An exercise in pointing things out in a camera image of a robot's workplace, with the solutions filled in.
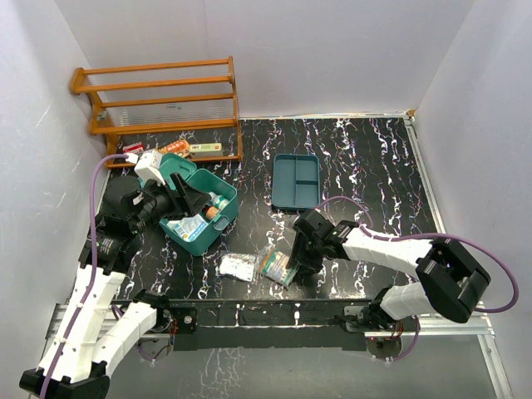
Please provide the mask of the brown glass medicine bottle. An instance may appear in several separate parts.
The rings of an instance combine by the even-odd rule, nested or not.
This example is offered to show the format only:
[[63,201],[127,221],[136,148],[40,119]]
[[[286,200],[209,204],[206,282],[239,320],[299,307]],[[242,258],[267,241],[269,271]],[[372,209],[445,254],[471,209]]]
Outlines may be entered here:
[[208,220],[213,220],[219,214],[219,212],[220,210],[214,206],[207,206],[204,209],[205,218]]

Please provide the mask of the white bottle green label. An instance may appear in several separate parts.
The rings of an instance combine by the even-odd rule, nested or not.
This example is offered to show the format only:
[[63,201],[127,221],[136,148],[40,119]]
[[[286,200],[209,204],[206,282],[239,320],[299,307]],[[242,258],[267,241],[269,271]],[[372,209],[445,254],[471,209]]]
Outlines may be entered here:
[[209,192],[209,196],[211,198],[210,203],[218,210],[223,210],[229,204],[229,200],[223,195]]

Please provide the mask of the green blue bandage packet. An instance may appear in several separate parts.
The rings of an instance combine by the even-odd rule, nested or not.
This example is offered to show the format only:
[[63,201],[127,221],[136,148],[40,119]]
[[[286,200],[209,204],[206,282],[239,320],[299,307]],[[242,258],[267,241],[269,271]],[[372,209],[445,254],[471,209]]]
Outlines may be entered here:
[[265,278],[269,278],[287,288],[293,281],[298,269],[291,266],[290,257],[273,244],[264,246],[257,255],[255,269]]

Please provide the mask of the teal medicine kit box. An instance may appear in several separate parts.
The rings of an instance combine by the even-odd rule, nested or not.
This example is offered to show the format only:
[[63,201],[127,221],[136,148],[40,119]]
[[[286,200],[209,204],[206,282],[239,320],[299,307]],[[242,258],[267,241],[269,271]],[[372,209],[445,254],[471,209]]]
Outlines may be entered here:
[[160,164],[160,173],[166,180],[170,180],[170,175],[178,172],[187,184],[191,187],[204,192],[215,192],[218,195],[223,195],[229,200],[229,204],[219,212],[213,219],[205,218],[204,209],[207,206],[213,206],[210,202],[201,210],[200,213],[208,223],[205,230],[191,242],[183,241],[172,229],[167,226],[170,220],[179,220],[177,218],[163,219],[160,221],[160,227],[165,231],[166,235],[175,241],[181,248],[186,250],[189,254],[200,256],[204,254],[209,246],[218,239],[221,234],[234,222],[239,213],[239,202],[237,190],[222,180],[212,172],[206,169],[199,169],[196,165],[174,154],[166,154],[163,156]]

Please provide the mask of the white gauze packet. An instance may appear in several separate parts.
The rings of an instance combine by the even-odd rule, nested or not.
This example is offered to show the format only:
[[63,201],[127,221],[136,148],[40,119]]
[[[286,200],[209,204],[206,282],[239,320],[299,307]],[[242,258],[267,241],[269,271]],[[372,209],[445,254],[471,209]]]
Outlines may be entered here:
[[242,282],[252,283],[255,280],[256,256],[224,252],[221,254],[217,273]]

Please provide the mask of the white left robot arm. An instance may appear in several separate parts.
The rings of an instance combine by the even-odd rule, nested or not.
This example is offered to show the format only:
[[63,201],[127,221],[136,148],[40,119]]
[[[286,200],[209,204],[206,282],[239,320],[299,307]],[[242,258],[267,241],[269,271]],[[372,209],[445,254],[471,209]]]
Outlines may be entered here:
[[172,312],[164,294],[142,290],[111,330],[101,336],[116,290],[141,247],[141,235],[163,219],[198,214],[210,200],[179,173],[165,182],[125,175],[111,180],[78,259],[75,286],[56,336],[19,386],[39,398],[103,398],[111,375],[140,336],[161,332]]

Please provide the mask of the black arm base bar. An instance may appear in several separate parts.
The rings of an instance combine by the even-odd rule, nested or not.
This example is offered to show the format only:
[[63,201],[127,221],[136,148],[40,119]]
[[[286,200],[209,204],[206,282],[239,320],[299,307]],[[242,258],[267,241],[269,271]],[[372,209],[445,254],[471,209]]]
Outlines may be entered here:
[[171,299],[178,327],[176,351],[218,348],[339,347],[366,351],[373,338],[403,338],[415,331],[409,317],[379,329],[347,323],[369,302],[363,299]]

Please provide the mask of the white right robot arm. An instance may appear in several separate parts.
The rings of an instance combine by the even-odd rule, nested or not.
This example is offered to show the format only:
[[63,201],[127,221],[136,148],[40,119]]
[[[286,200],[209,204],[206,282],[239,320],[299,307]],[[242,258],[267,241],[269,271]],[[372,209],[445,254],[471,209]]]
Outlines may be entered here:
[[288,266],[316,273],[324,259],[344,259],[387,267],[413,278],[413,283],[383,288],[364,308],[345,312],[348,325],[387,330],[412,316],[438,313],[466,323],[491,278],[456,239],[408,239],[380,236],[366,226],[329,221],[317,209],[295,219],[296,232]]

